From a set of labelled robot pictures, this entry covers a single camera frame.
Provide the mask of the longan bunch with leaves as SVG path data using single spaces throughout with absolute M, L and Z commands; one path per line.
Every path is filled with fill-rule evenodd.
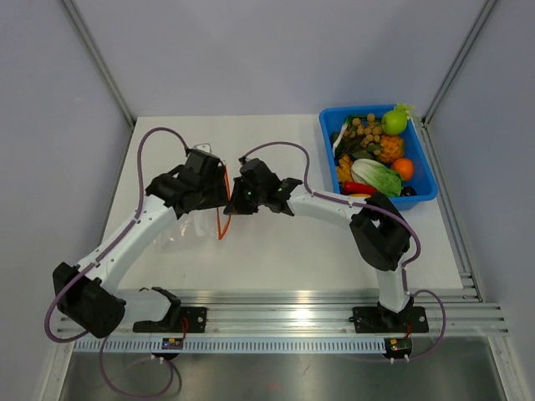
M 383 130 L 374 114 L 349 115 L 339 131 L 331 134 L 331 149 L 336 160 L 343 156 L 377 157 L 382 151 Z

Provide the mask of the clear zip bag orange zipper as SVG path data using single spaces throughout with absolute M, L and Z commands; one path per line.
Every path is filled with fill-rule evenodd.
M 194 246 L 194 242 L 197 240 L 221 240 L 224 237 L 224 231 L 230 224 L 229 219 L 223 219 L 220 216 L 222 207 L 204 211 L 192 211 L 180 218 L 176 217 L 174 212 L 176 196 L 174 178 L 179 166 L 159 175 L 151 182 L 155 187 L 155 193 L 163 199 L 164 206 L 171 212 L 170 221 L 166 223 L 164 229 L 154 239 L 155 247 L 165 253 L 177 252 Z M 225 181 L 229 200 L 230 190 L 227 169 Z

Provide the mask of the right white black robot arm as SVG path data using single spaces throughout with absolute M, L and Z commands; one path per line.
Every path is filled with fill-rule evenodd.
M 258 158 L 244 160 L 225 214 L 252 215 L 259 207 L 287 216 L 303 216 L 350 230 L 362 259 L 375 269 L 379 300 L 374 306 L 354 307 L 349 321 L 357 333 L 427 333 L 423 307 L 414 304 L 403 271 L 411 231 L 389 198 L 375 193 L 357 202 L 351 198 L 312 191 L 305 180 L 279 179 Z

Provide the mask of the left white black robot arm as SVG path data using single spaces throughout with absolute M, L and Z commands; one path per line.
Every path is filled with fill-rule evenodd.
M 227 204 L 226 169 L 221 159 L 198 145 L 186 161 L 158 175 L 141 191 L 134 213 L 94 251 L 53 271 L 55 309 L 82 327 L 84 334 L 108 337 L 123 320 L 125 300 L 117 297 L 120 281 L 158 235 L 193 211 Z

